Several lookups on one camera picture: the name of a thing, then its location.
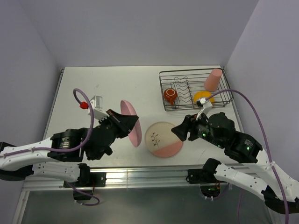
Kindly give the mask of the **pink plastic cup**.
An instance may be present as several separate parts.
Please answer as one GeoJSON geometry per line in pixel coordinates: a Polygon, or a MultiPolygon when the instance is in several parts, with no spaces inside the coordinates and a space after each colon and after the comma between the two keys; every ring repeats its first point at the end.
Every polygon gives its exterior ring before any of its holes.
{"type": "Polygon", "coordinates": [[[221,69],[213,69],[207,77],[204,87],[207,91],[216,91],[222,76],[221,69]]]}

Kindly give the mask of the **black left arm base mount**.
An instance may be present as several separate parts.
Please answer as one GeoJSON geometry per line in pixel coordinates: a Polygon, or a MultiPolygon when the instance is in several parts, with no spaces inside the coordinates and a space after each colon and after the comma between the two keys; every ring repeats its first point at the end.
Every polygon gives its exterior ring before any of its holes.
{"type": "Polygon", "coordinates": [[[106,172],[91,172],[82,180],[71,182],[70,184],[77,190],[73,190],[73,198],[76,201],[83,202],[92,198],[96,187],[104,187],[106,184],[106,172]],[[78,188],[92,188],[91,190],[79,190],[78,188]]]}

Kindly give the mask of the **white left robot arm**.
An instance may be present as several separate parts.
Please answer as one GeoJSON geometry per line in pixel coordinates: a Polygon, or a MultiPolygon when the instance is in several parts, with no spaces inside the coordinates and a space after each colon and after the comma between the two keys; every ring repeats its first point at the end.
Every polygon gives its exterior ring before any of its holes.
{"type": "Polygon", "coordinates": [[[122,115],[109,109],[96,127],[67,129],[37,143],[16,147],[0,144],[0,178],[23,181],[28,176],[77,183],[90,183],[90,167],[83,158],[100,160],[111,155],[117,138],[127,137],[138,122],[136,115],[122,115]]]}

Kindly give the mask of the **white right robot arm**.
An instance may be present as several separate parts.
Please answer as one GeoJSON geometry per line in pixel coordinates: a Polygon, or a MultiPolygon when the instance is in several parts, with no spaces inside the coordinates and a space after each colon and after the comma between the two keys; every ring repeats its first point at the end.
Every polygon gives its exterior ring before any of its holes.
{"type": "Polygon", "coordinates": [[[252,177],[219,160],[209,158],[201,169],[188,172],[188,182],[230,182],[264,201],[273,211],[290,214],[299,211],[299,182],[291,178],[280,167],[271,162],[262,145],[249,134],[235,129],[234,121],[220,112],[207,117],[202,114],[185,116],[183,122],[171,130],[181,141],[201,138],[222,149],[230,159],[248,167],[256,176],[252,177]]]}

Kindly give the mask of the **orange and black teacup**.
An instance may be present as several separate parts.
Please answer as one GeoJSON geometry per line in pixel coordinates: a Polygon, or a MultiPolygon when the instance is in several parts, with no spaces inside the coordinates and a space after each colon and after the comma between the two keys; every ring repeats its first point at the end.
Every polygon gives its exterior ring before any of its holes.
{"type": "Polygon", "coordinates": [[[170,103],[170,105],[174,105],[174,102],[176,98],[178,97],[178,94],[175,89],[168,88],[163,93],[164,100],[170,103]]]}

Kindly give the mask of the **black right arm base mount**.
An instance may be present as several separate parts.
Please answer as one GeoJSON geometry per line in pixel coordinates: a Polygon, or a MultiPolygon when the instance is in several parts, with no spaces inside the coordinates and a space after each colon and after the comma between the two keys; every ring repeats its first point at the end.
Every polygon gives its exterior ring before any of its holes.
{"type": "Polygon", "coordinates": [[[207,197],[216,197],[221,192],[220,182],[215,179],[212,174],[203,169],[189,169],[187,170],[187,177],[185,180],[189,184],[200,184],[201,193],[207,197]]]}

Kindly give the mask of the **yellow bowl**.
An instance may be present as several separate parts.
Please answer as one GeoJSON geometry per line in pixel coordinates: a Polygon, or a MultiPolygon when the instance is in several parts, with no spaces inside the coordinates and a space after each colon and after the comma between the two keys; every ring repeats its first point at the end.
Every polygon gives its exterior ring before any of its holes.
{"type": "Polygon", "coordinates": [[[209,91],[199,91],[199,92],[195,93],[195,95],[193,97],[193,104],[195,105],[196,102],[198,100],[200,100],[201,98],[208,98],[211,95],[212,94],[209,91]]]}

